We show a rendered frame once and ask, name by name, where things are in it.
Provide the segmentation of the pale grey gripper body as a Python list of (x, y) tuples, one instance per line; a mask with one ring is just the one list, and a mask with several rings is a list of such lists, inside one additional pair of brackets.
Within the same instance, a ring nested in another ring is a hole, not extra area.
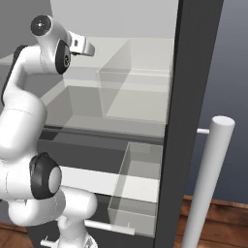
[(95, 55), (95, 47), (85, 37), (83, 37), (81, 40), (82, 40), (81, 54), (93, 57)]

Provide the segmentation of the large clear fridge bin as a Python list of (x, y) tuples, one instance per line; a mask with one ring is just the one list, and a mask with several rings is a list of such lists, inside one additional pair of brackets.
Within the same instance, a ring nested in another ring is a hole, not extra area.
[(172, 59), (172, 39), (126, 40), (98, 71), (104, 116), (165, 122)]

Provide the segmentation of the black fridge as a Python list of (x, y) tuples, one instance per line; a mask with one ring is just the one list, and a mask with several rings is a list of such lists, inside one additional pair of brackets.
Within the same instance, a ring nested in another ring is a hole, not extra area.
[[(129, 142), (162, 145), (166, 121), (150, 123), (104, 116), (98, 71), (128, 39), (174, 40), (179, 0), (0, 0), (0, 84), (19, 45), (35, 42), (37, 15), (52, 15), (66, 28), (87, 36), (94, 57), (75, 56), (63, 76), (31, 76), (26, 88), (47, 106), (46, 128), (38, 142), (62, 167), (119, 174)], [(94, 220), (110, 223), (112, 196), (95, 193)], [(91, 229), (100, 248), (153, 248), (154, 236)]]

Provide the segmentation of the black fridge door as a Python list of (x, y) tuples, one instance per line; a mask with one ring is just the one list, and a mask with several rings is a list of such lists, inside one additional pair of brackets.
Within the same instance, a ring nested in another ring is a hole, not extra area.
[(224, 0), (179, 0), (153, 248), (173, 248)]

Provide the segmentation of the white fridge shelf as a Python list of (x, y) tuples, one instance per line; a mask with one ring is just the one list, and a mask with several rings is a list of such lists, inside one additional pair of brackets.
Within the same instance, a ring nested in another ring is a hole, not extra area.
[(142, 202), (158, 201), (159, 181), (131, 175), (62, 167), (62, 184)]

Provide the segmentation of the small clear fridge bin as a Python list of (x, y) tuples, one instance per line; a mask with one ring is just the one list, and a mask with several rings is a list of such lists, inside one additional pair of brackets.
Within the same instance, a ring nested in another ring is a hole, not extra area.
[(108, 205), (113, 225), (154, 236), (162, 155), (162, 145), (128, 143)]

